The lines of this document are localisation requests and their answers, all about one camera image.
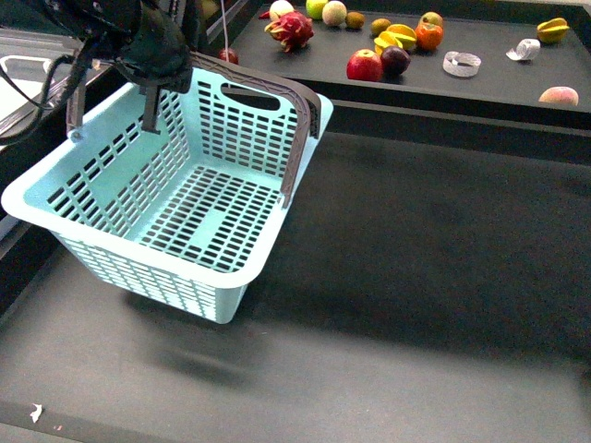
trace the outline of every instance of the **white string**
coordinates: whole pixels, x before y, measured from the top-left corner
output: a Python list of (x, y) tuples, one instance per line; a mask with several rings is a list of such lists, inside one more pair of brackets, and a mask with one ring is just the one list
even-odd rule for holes
[(228, 24), (225, 21), (225, 5), (223, 3), (224, 3), (224, 0), (220, 0), (220, 5), (222, 6), (222, 23), (223, 23), (223, 39), (224, 39), (224, 46), (225, 46), (225, 61), (230, 62), (230, 54), (228, 52)]

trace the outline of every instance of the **gray tabletop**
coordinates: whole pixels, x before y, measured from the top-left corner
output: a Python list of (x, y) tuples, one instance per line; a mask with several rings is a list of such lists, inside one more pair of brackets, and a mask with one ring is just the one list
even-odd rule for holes
[(228, 325), (59, 249), (0, 324), (0, 423), (90, 443), (589, 442), (570, 358), (589, 343), (589, 183), (327, 134)]

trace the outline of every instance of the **gray basket handle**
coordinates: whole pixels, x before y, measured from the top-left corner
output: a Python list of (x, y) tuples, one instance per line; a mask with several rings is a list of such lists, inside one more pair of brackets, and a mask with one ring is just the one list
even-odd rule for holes
[(285, 196), (283, 207), (287, 208), (294, 192), (297, 171), (308, 138), (308, 129), (312, 137), (320, 136), (319, 96), (308, 87), (293, 80), (227, 63), (207, 55), (193, 53), (192, 62), (194, 67), (221, 74), (234, 83), (284, 97), (294, 105), (297, 124), (281, 183), (281, 192)]

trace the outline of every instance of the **light blue basket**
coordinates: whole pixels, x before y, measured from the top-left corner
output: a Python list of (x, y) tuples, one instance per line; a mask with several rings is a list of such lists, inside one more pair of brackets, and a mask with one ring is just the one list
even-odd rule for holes
[[(85, 117), (80, 139), (6, 189), (6, 212), (50, 230), (99, 279), (227, 323), (289, 210), (297, 123), (286, 98), (258, 109), (226, 96), (228, 84), (195, 68), (189, 93), (164, 91), (160, 135), (141, 131), (145, 98), (125, 85)], [(319, 97), (320, 133), (303, 146), (294, 191), (332, 115)]]

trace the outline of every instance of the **red apple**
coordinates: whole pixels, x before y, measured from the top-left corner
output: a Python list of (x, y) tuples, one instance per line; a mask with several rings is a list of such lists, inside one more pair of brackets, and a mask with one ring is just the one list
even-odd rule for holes
[(347, 78), (350, 80), (380, 81), (382, 75), (380, 56), (369, 49), (357, 51), (347, 63)]
[(230, 63), (234, 63), (235, 65), (238, 65), (238, 54), (232, 48), (228, 48), (228, 56), (227, 57), (226, 57), (226, 53), (225, 53), (225, 48), (222, 48), (220, 50), (220, 52), (218, 53), (218, 58), (220, 58), (221, 60), (230, 62)]

